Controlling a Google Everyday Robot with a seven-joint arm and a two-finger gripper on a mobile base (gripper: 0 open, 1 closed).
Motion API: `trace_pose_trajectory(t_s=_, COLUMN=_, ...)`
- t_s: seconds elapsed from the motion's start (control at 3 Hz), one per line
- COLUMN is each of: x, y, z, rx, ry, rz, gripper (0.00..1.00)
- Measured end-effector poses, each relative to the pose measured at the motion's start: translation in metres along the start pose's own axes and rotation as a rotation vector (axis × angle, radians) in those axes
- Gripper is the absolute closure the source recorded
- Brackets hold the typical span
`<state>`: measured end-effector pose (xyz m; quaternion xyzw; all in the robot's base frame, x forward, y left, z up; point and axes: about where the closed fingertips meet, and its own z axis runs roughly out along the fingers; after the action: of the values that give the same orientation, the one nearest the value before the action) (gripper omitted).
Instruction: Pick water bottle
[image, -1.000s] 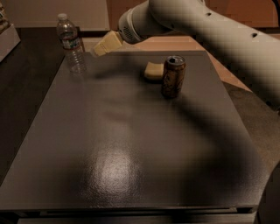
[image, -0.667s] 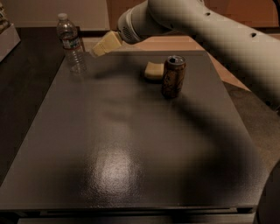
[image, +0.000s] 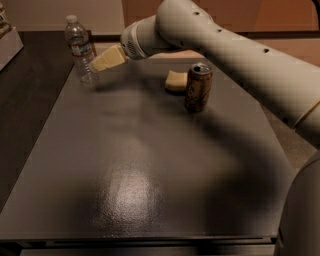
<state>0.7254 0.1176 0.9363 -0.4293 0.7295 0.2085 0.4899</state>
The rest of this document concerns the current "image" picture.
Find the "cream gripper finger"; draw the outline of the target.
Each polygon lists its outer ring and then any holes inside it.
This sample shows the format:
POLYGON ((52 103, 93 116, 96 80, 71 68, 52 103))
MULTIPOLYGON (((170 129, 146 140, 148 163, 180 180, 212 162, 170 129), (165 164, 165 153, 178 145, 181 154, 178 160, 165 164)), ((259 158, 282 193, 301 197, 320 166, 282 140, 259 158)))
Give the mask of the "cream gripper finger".
POLYGON ((92 72, 98 73, 126 62, 126 54, 121 46, 113 45, 98 56, 90 63, 89 68, 92 72))

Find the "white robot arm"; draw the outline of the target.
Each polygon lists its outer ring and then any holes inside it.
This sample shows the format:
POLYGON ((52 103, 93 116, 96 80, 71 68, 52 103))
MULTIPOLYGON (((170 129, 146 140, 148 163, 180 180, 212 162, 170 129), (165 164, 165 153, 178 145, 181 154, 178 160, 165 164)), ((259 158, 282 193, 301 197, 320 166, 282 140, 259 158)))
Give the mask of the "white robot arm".
MULTIPOLYGON (((164 0, 155 15, 128 26, 121 44, 89 67, 101 72, 127 58, 194 50, 314 147, 320 147, 320 68, 217 25, 192 0, 164 0)), ((320 152, 294 178, 274 256, 320 256, 320 152)))

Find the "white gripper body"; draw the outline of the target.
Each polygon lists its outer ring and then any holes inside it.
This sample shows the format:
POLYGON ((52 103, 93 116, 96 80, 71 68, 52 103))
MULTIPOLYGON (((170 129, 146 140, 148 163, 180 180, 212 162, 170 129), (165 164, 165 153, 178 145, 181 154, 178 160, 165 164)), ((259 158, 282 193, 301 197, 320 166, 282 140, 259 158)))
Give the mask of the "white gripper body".
POLYGON ((174 49, 159 34, 155 15, 129 25, 122 32, 120 42, 126 55, 133 60, 146 59, 174 49))

